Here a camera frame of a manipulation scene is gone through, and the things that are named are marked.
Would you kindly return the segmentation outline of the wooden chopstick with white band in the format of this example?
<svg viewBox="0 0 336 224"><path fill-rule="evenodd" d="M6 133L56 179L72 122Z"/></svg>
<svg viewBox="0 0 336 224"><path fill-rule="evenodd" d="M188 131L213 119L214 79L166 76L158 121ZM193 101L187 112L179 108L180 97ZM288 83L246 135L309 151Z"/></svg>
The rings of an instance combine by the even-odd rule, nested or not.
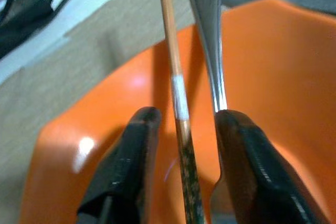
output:
<svg viewBox="0 0 336 224"><path fill-rule="evenodd" d="M198 181L190 115L178 47L172 0L161 0L165 39L169 49L172 102L186 224L207 224Z"/></svg>

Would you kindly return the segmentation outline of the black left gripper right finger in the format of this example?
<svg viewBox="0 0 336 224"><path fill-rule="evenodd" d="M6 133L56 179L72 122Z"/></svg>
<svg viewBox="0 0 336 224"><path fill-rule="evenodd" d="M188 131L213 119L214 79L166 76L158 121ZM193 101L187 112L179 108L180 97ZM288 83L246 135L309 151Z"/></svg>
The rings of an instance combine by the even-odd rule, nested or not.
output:
<svg viewBox="0 0 336 224"><path fill-rule="evenodd" d="M220 110L215 129L237 224L329 224L293 166L247 115Z"/></svg>

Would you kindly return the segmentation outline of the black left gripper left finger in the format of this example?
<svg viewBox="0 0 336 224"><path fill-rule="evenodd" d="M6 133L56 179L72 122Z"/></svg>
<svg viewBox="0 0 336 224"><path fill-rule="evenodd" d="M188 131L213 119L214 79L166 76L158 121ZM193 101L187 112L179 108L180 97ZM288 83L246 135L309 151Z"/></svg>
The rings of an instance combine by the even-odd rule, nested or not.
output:
<svg viewBox="0 0 336 224"><path fill-rule="evenodd" d="M145 106L99 163L77 210L77 224L148 224L160 110Z"/></svg>

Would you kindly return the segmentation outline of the beige counter mat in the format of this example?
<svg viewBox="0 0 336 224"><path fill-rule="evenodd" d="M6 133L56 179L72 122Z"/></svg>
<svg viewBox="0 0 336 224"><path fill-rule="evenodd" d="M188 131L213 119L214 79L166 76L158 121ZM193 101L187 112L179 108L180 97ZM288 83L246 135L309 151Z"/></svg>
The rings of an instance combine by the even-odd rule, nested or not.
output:
<svg viewBox="0 0 336 224"><path fill-rule="evenodd" d="M164 37L160 0L110 0L50 45L65 13L10 56L28 57L0 81L0 224L17 224L39 130L116 67Z"/></svg>

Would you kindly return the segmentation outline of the orange plastic bowl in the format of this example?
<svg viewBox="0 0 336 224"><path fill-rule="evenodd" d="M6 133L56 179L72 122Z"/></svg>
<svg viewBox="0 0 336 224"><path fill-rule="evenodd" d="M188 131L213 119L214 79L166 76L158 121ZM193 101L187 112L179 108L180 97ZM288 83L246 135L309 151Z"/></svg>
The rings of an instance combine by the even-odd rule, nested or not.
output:
<svg viewBox="0 0 336 224"><path fill-rule="evenodd" d="M259 0L224 12L222 33L228 107L264 131L336 224L336 18ZM184 224L169 75L160 42L46 124L18 224L75 224L98 162L144 106L162 115L149 222Z"/></svg>

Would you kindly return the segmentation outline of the silver metal fork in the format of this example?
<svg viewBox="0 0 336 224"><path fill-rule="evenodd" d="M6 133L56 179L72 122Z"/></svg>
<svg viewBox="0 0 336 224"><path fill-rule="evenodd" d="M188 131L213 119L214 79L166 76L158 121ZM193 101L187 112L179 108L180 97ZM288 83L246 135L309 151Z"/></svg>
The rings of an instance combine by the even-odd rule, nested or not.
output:
<svg viewBox="0 0 336 224"><path fill-rule="evenodd" d="M222 37L220 18L221 0L190 0L199 37L204 50L207 74L212 94L213 114L227 109L224 89ZM219 158L220 176L211 195L212 224L237 224L230 201L227 181Z"/></svg>

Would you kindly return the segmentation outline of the small black power adapter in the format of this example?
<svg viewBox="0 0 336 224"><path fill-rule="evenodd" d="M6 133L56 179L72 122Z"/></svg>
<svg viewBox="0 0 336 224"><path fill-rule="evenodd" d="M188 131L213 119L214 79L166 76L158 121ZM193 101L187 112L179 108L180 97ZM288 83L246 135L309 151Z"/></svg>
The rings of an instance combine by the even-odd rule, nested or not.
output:
<svg viewBox="0 0 336 224"><path fill-rule="evenodd" d="M0 59L22 44L53 9L52 0L15 0L9 16L0 25Z"/></svg>

